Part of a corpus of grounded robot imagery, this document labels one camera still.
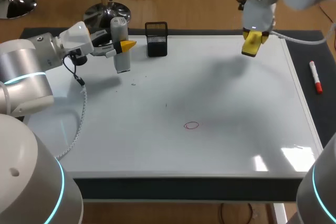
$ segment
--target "white table surface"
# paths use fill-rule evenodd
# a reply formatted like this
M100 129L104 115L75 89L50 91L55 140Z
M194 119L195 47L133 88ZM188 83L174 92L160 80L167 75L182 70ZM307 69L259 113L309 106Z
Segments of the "white table surface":
M283 40L270 36L251 58L241 36L170 36L168 56L148 58L145 36L130 39L130 72L92 56L78 67L87 113L61 160L73 178L294 178L322 151ZM46 74L55 105L25 122L57 155L75 135L83 95L64 67ZM192 121L199 127L185 129Z

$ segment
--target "blue light ring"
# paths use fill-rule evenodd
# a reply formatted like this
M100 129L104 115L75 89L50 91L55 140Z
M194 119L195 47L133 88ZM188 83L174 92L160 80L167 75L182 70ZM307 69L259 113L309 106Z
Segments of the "blue light ring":
M63 168L62 168L61 164L58 162L58 160L56 160L56 161L57 161L57 163L59 165L59 168L60 168L61 174L62 174L62 187L61 187L61 192L59 194L59 198L58 198L58 201L56 203L56 206L53 209L53 211L52 211L51 215L49 216L49 218L46 220L46 222L44 222L44 224L49 224L50 221L51 221L51 219L54 217L54 215L55 215L55 213L56 213L56 211L57 211L57 209L58 209L58 207L59 207L59 205L60 205L60 203L62 201L62 197L63 197L63 193L64 193L64 172L63 172Z
M44 72L37 72L37 73L25 74L23 76L19 76L19 77L16 77L16 78L12 79L12 80L6 81L4 84L7 85L7 84L11 84L13 82L16 82L16 81L19 81L19 80L22 80L22 79L25 79L25 78L28 78L28 77L40 76L40 75L46 75L46 73L44 73Z
M313 179L313 188L314 188L314 192L315 192L315 195L316 195L316 198L318 200L318 202L320 203L322 209L324 210L324 212L326 212L326 214L329 216L329 218L334 222L336 223L336 219L334 218L334 216L328 211L328 209L325 207L325 205L323 204L320 196L319 196L319 193L317 192L317 189L316 189L316 185L315 185L315 165L314 165L314 168L313 168L313 175L312 175L312 179Z

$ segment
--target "metal leg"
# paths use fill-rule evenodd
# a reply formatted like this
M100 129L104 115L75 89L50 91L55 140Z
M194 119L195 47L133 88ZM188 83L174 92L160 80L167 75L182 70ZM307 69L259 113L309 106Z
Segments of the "metal leg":
M31 12L36 5L36 0L0 0L0 19L24 16Z
M101 3L86 10L83 19L88 27L110 28L114 17L124 17L129 22L131 11L123 4L101 0Z

